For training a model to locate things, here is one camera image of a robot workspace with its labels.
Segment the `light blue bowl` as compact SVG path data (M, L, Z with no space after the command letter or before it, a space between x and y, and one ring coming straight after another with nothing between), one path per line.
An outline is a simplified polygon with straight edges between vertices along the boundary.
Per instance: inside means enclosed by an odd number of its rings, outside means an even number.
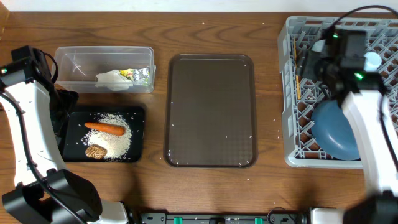
M313 44L313 46L312 46L312 48L311 48L311 51L314 51L314 52L322 52L322 50L323 50L323 48L324 48L324 46L325 46L325 43L326 43L326 40L325 40L325 39L316 41L316 42Z

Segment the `light blue cup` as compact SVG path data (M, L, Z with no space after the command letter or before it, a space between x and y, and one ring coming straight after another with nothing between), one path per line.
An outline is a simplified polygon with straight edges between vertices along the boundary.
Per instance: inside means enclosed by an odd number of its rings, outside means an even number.
M364 70L366 72L375 72L381 66L382 58L376 52L366 52L364 57Z

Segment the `white tissue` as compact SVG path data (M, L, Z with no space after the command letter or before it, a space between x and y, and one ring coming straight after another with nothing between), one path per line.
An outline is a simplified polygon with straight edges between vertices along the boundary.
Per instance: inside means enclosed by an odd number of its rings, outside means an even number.
M98 74L95 87L106 87L111 91L122 91L127 90L131 84L132 81L122 76L119 70L112 70Z

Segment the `brown mushroom food scrap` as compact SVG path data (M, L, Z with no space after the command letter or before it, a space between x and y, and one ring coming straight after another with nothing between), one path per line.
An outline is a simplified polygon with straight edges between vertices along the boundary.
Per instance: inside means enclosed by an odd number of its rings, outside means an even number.
M107 150L99 145L92 144L85 150L85 154L92 159L104 159Z

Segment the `orange carrot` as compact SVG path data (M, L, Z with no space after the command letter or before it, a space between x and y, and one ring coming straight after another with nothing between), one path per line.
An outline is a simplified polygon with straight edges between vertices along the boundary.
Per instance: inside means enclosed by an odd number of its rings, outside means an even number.
M122 126L117 126L113 124L106 123L85 123L85 127L94 129L97 131L105 132L115 136L122 136L125 133L125 128Z

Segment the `dark blue plate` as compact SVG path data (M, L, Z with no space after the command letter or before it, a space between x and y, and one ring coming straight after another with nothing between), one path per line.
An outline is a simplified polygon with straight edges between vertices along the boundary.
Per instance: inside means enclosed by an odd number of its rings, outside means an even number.
M312 135L331 157L344 161L360 158L353 130L337 101L322 101L312 113Z

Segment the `pile of white rice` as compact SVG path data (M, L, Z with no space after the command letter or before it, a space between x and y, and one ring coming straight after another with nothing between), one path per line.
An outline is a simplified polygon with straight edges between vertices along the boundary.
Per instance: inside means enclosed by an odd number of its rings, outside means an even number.
M93 121L86 123L106 123L125 128L125 133L122 136L115 136L105 132L97 131L94 129L87 129L86 133L81 137L81 145L86 150L90 145L96 144L107 150L107 155L104 160L107 162L131 162L133 160L133 134L134 131L127 119L121 113L96 113L94 114Z

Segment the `green pandan cake wrapper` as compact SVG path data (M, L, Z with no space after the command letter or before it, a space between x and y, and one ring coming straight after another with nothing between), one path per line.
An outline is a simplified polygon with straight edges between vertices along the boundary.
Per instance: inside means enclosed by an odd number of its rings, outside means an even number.
M119 72L120 72L121 76L127 78L128 80L131 80L131 81L135 80L135 78L134 78L135 70L134 69L130 68L130 69L126 69L126 70L120 70Z

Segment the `aluminium foil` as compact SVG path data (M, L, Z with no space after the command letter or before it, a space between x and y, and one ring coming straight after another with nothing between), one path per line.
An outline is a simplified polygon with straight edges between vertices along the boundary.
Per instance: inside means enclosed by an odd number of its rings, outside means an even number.
M133 80L135 82L147 82L150 78L150 68L134 69Z

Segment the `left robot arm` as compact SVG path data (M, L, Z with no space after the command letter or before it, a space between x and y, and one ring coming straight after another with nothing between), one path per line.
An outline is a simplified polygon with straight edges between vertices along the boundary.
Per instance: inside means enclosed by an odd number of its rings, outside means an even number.
M15 189L2 196L7 213L21 223L134 223L125 204L102 200L62 159L59 134L78 93L55 88L48 53L26 45L11 55L1 67L1 104L16 159Z

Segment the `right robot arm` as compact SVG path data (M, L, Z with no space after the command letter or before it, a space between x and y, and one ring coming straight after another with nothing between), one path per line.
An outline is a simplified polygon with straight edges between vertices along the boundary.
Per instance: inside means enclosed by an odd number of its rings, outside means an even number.
M378 72L365 71L363 30L330 26L320 51L306 50L297 73L323 82L338 101L358 146L367 197L346 209L314 208L312 223L397 223L397 133L387 88Z

